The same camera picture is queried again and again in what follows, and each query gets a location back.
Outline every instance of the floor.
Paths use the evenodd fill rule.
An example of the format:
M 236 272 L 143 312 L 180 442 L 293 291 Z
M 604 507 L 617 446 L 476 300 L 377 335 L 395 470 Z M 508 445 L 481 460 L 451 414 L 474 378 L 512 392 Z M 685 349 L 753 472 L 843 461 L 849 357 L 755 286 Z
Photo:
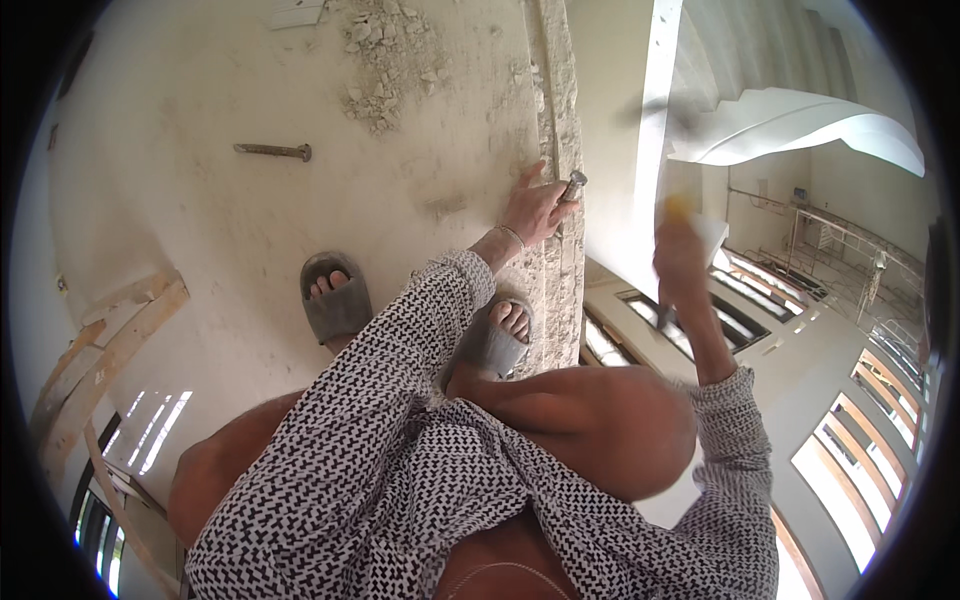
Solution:
M 179 271 L 190 293 L 109 393 L 125 421 L 108 458 L 122 467 L 142 444 L 134 475 L 193 393 L 139 477 L 163 504 L 186 447 L 329 361 L 300 306 L 307 257 L 350 254 L 378 310 L 427 258 L 493 225 L 540 155 L 518 2 L 407 2 L 417 18 L 390 18 L 420 32 L 401 29 L 379 70 L 346 51 L 345 31 L 358 7 L 380 3 L 341 4 L 316 27 L 271 31 L 260 0 L 114 2 L 57 104 L 50 217 L 75 320 L 158 269 Z M 370 97 L 387 66 L 400 71 L 385 90 L 398 103 L 381 130 L 350 92 Z M 440 69 L 435 83 L 419 77 Z M 309 143 L 313 157 L 241 155 L 234 143 Z

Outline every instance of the necklace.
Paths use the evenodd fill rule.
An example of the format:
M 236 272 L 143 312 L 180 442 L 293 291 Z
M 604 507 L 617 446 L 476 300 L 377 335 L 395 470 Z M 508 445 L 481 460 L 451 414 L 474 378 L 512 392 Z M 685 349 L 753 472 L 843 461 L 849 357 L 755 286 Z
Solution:
M 481 564 L 480 566 L 476 566 L 473 569 L 471 569 L 470 572 L 468 572 L 466 575 L 460 578 L 460 581 L 457 582 L 457 585 L 446 596 L 446 600 L 452 600 L 453 597 L 457 595 L 457 592 L 460 591 L 460 588 L 462 588 L 470 579 L 472 579 L 474 575 L 477 575 L 487 570 L 488 568 L 492 568 L 494 566 L 515 566 L 517 568 L 521 568 L 527 571 L 528 573 L 533 573 L 537 577 L 540 577 L 544 582 L 546 582 L 548 586 L 552 587 L 554 591 L 560 594 L 564 600 L 570 600 L 570 597 L 566 595 L 566 593 L 562 589 L 560 589 L 560 586 L 553 583 L 553 580 L 551 580 L 549 577 L 547 577 L 543 573 L 540 573 L 536 569 L 530 566 L 527 566 L 526 564 L 520 564 L 520 563 L 490 563 L 490 564 Z

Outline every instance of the bracelet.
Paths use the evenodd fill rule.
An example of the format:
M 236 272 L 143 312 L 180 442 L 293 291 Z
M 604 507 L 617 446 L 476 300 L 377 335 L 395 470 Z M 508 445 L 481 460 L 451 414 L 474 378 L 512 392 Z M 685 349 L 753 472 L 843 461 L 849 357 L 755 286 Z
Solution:
M 517 242 L 517 243 L 520 245 L 520 251 L 521 251 L 521 252 L 523 252 L 524 250 L 526 250 L 527 245 L 523 243 L 523 240 L 521 240 L 521 239 L 520 239 L 520 236 L 516 234 L 516 231 L 508 228 L 508 227 L 505 226 L 505 225 L 498 225 L 498 226 L 496 226 L 494 229 L 500 229 L 501 231 L 503 231 L 504 233 L 506 233 L 506 234 L 509 235 L 510 237 L 514 238 L 514 241 Z

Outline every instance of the dust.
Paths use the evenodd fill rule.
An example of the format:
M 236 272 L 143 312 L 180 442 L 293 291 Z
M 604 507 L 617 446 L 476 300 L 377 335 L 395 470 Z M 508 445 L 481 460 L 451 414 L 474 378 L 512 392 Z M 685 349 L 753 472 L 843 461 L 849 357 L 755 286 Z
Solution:
M 360 62 L 345 90 L 344 114 L 369 125 L 372 135 L 399 129 L 404 106 L 450 82 L 453 59 L 429 20 L 409 7 L 393 0 L 331 0 L 320 20 L 344 32 L 344 50 Z

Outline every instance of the leg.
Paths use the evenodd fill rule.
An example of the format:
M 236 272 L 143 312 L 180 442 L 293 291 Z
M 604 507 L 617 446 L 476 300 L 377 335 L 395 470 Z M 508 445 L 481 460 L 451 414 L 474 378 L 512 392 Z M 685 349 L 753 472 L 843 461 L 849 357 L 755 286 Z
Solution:
M 502 304 L 491 311 L 491 321 L 515 335 L 523 329 L 525 336 L 517 311 Z M 462 363 L 447 395 L 477 404 L 627 502 L 670 487 L 696 446 L 689 401 L 645 367 L 574 367 L 502 382 Z
M 317 279 L 310 293 L 318 296 L 346 282 L 343 273 L 334 271 L 329 282 L 324 277 Z M 336 336 L 325 345 L 336 356 L 354 337 L 354 334 Z M 280 422 L 301 396 L 303 390 L 267 400 L 183 452 L 171 485 L 167 516 L 174 533 L 186 547 L 197 540 L 217 505 L 237 478 L 260 457 Z

